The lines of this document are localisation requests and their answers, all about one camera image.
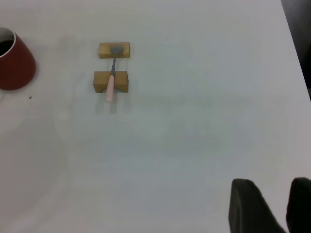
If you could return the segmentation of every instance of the spoon handle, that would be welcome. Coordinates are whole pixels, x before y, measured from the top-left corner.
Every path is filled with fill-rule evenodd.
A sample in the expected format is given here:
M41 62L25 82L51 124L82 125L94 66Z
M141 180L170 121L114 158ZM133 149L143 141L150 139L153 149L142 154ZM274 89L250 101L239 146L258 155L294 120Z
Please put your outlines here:
M115 83L115 76L110 75L109 80L108 80L107 90L106 90L106 101L108 103L111 103L113 100L114 83Z

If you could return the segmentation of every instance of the mug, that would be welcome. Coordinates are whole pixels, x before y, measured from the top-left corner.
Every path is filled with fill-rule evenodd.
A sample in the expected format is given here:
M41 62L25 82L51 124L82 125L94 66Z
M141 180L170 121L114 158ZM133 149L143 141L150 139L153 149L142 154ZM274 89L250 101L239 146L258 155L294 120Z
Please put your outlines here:
M17 90L35 75L35 59L20 37L0 27L0 89Z

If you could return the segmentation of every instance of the black object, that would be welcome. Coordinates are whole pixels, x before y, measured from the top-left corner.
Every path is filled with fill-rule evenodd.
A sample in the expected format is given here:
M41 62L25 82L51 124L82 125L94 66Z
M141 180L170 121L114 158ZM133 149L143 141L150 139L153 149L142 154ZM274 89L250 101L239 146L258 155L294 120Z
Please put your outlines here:
M311 233L311 181L295 178L286 214L290 233ZM231 187L231 233L285 233L274 218L260 190L250 180L234 179Z
M0 56L4 55L13 45L13 40L5 40L0 42Z
M250 180L232 181L229 225L231 233L285 233Z
M311 88L311 46L308 48L304 58L300 63L300 66L307 88Z
M293 180L286 221L290 233L311 232L311 181L309 179Z

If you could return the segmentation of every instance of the wooden block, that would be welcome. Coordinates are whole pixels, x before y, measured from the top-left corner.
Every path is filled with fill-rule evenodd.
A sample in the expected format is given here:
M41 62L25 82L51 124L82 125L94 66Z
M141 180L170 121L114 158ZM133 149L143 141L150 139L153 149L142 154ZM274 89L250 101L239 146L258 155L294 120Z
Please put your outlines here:
M130 43L129 42L117 42L117 43L100 43L99 44L99 58L113 58L110 52L110 48L113 46L123 46L124 50L118 58L129 58L130 57Z
M107 89L109 76L110 71L95 71L93 85L96 93L102 93ZM122 92L128 92L127 71L116 71L114 88Z

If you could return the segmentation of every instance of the metal spoon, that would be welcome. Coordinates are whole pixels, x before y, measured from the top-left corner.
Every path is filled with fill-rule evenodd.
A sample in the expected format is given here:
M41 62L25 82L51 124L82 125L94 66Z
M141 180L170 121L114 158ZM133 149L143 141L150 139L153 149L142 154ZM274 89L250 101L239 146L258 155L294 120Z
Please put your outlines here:
M116 58L123 52L123 46L114 46L110 48L111 53L113 54L113 64L111 68L111 73L108 80L107 90L106 90L106 101L111 103L113 100L113 88L115 82L115 67L116 67Z

